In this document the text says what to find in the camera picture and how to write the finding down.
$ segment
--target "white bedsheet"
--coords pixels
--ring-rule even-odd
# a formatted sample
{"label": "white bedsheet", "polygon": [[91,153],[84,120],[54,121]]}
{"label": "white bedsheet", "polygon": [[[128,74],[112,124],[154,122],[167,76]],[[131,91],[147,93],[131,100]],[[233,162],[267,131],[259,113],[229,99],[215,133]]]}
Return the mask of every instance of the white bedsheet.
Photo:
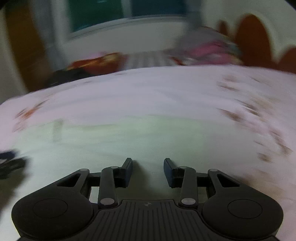
{"label": "white bedsheet", "polygon": [[[295,94],[292,74],[238,66],[178,66],[122,71],[10,99],[0,106],[0,151],[18,148],[20,155],[30,157],[30,164],[25,169],[29,178],[13,181],[16,172],[0,180],[2,192],[9,185],[14,188],[0,213],[1,240],[18,238],[10,213],[24,195],[81,166],[97,172],[108,163],[120,165],[129,155],[144,169],[149,190],[163,198],[174,195],[167,184],[158,185],[165,180],[161,164],[166,157],[197,171],[219,168],[241,178],[281,204],[284,221],[277,237],[294,241]],[[85,126],[96,127],[90,134]],[[67,148],[60,148],[61,140]],[[75,146],[88,145],[93,152],[96,142],[101,145],[96,156],[104,160],[74,157],[79,156]],[[37,145],[44,152],[47,147],[45,156],[34,149]],[[49,153],[55,153],[50,161]],[[154,169],[154,177],[149,176]]]}

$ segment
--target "logo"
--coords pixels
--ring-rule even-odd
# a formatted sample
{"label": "logo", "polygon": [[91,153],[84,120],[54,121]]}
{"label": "logo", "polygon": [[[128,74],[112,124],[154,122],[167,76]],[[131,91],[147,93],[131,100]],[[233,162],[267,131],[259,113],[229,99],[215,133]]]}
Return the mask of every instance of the logo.
{"label": "logo", "polygon": [[144,205],[145,205],[146,207],[149,207],[149,206],[152,205],[152,203],[150,203],[150,202],[146,202]]}

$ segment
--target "fabric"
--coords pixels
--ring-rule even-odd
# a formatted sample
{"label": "fabric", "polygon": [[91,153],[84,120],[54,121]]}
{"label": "fabric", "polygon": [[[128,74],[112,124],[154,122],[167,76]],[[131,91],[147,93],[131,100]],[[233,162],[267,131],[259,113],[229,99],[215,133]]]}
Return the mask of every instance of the fabric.
{"label": "fabric", "polygon": [[124,63],[122,54],[110,53],[95,59],[73,62],[67,70],[82,68],[91,75],[103,75],[118,71],[122,63]]}
{"label": "fabric", "polygon": [[0,106],[0,151],[28,166],[2,180],[2,240],[16,240],[11,209],[23,196],[75,171],[136,160],[120,198],[176,198],[163,160],[217,168],[274,198],[277,237],[296,232],[296,75],[239,66],[133,69],[65,83]]}
{"label": "fabric", "polygon": [[199,27],[189,31],[166,53],[179,65],[241,64],[237,46],[217,31]]}
{"label": "fabric", "polygon": [[128,54],[121,70],[177,65],[165,51],[148,51]]}
{"label": "fabric", "polygon": [[32,19],[44,43],[52,71],[66,67],[66,60],[55,43],[51,0],[29,0]]}
{"label": "fabric", "polygon": [[61,85],[67,82],[80,80],[92,75],[86,72],[83,68],[76,68],[71,70],[58,70],[52,74],[52,76],[45,82],[44,88],[50,88],[53,86]]}

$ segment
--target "bed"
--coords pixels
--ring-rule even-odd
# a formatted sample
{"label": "bed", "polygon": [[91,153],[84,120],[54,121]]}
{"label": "bed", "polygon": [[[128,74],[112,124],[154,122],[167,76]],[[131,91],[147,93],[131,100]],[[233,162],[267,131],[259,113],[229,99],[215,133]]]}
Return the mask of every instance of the bed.
{"label": "bed", "polygon": [[99,172],[131,157],[134,173],[130,186],[117,190],[119,199],[175,199],[179,190],[167,186],[162,171],[169,157],[198,172],[220,169],[274,198],[284,210],[277,238],[294,241],[295,48],[275,61],[259,17],[239,23],[234,33],[226,21],[219,26],[247,67],[172,66],[161,56],[163,67],[143,68],[142,61],[135,69],[130,60],[122,71],[3,103],[0,151],[16,149],[28,164],[0,182],[2,240],[19,237],[11,220],[17,200],[80,168]]}

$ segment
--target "white wall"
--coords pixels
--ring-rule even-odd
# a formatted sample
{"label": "white wall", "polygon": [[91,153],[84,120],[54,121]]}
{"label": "white wall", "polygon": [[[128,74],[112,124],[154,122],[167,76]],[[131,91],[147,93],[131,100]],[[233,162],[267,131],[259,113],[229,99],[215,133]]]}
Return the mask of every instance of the white wall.
{"label": "white wall", "polygon": [[9,46],[4,9],[0,10],[0,104],[5,100],[25,94],[27,91],[22,83],[11,49]]}
{"label": "white wall", "polygon": [[223,0],[223,18],[232,33],[244,15],[256,15],[265,25],[271,41],[274,59],[296,45],[296,10],[285,0]]}
{"label": "white wall", "polygon": [[[205,25],[216,28],[222,17],[223,0],[203,0],[202,17]],[[184,34],[184,20],[139,21],[118,27],[98,29],[69,39],[69,20],[65,0],[52,0],[58,47],[68,63],[99,51],[135,53],[172,48]]]}
{"label": "white wall", "polygon": [[224,2],[224,0],[202,0],[202,19],[207,27],[217,29],[217,23],[224,15]]}

